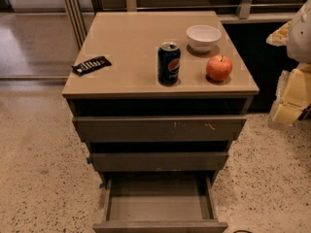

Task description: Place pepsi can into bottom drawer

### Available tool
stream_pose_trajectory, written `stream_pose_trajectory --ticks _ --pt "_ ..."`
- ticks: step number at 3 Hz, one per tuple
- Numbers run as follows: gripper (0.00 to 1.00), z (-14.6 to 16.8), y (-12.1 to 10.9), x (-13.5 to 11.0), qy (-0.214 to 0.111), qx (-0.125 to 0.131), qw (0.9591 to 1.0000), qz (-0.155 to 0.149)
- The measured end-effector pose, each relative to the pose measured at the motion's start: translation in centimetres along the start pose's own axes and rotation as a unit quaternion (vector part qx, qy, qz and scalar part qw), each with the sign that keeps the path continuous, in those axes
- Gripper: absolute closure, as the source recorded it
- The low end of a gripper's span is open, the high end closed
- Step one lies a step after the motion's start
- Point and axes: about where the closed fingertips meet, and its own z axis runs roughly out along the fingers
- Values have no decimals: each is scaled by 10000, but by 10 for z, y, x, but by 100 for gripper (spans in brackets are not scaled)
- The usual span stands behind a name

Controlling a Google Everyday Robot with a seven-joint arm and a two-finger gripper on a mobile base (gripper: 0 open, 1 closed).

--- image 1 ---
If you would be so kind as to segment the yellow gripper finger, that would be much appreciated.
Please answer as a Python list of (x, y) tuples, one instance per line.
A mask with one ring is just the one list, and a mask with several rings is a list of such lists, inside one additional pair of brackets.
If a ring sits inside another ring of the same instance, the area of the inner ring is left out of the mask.
[(290, 25), (291, 22), (288, 21), (285, 24), (283, 24), (280, 28), (276, 29), (266, 38), (266, 43), (275, 47), (285, 46), (288, 42)]
[(292, 125), (311, 104), (311, 65), (298, 65), (290, 72), (283, 70), (272, 106), (272, 120)]

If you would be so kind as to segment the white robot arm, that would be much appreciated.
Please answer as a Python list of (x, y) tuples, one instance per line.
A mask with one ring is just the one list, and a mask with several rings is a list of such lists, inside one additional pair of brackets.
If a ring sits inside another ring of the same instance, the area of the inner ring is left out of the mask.
[(266, 43), (285, 46), (287, 56), (298, 62), (290, 72), (281, 73), (269, 114), (270, 127), (285, 129), (293, 126), (311, 104), (311, 0), (303, 4), (292, 20), (271, 33)]

